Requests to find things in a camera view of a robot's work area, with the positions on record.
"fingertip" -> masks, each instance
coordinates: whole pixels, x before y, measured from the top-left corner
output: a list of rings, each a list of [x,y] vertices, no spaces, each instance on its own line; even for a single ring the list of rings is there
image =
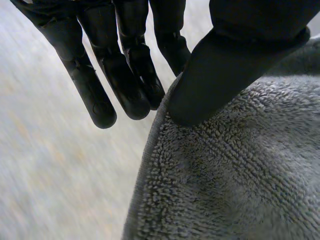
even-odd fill
[[[147,100],[136,102],[129,109],[125,109],[125,113],[132,120],[142,120],[148,116],[150,105]]]
[[[111,128],[117,121],[117,113],[106,102],[95,103],[92,107],[91,119],[98,128]]]
[[[150,103],[150,109],[155,111],[159,108],[166,93],[157,75],[148,77],[148,80],[150,84],[145,84],[145,94]]]
[[[197,118],[187,115],[174,101],[169,101],[167,111],[172,121],[179,126],[192,127],[200,122]]]

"gray towel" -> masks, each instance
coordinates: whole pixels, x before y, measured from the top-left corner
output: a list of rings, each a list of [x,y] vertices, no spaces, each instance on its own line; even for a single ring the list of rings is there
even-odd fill
[[[162,102],[124,240],[320,239],[320,37],[208,121]]]

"blurred floor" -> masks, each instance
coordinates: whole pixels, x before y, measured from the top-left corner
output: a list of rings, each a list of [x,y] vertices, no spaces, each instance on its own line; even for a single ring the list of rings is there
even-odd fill
[[[192,50],[211,29],[209,0],[187,1]],[[310,23],[320,33],[320,14]],[[54,49],[0,0],[0,240],[119,240],[155,113],[130,120],[94,60],[118,114],[96,128]],[[147,21],[147,44],[165,90],[174,80]]]

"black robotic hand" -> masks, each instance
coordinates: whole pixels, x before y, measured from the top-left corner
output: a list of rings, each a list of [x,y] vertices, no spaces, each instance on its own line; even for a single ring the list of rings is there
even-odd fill
[[[117,119],[82,44],[86,32],[96,59],[126,114],[134,120],[156,110],[165,95],[145,42],[149,2],[158,47],[177,76],[190,57],[180,35],[186,0],[11,0],[55,48],[94,124]],[[119,38],[124,55],[118,45]]]

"black finger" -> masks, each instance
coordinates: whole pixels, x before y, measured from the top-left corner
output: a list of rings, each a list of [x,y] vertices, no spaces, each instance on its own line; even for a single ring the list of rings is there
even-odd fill
[[[170,97],[172,119],[183,126],[208,120],[309,37],[303,32],[292,42],[242,42],[210,31],[193,50]]]
[[[101,129],[111,127],[117,115],[82,44],[82,28],[76,15],[67,11],[72,10],[73,5],[21,5],[19,2],[14,2],[16,7],[55,48],[94,124]]]
[[[320,1],[211,0],[213,30],[195,47],[168,110],[191,126],[207,120],[310,37]]]
[[[190,58],[186,39],[180,34],[184,26],[186,0],[150,0],[150,5],[159,50],[178,76]]]
[[[96,0],[82,9],[78,19],[122,108],[131,119],[145,118],[150,104],[121,54],[114,5],[111,0]]]
[[[146,45],[148,0],[115,0],[120,40],[127,62],[144,90],[152,110],[156,110],[165,91]]]

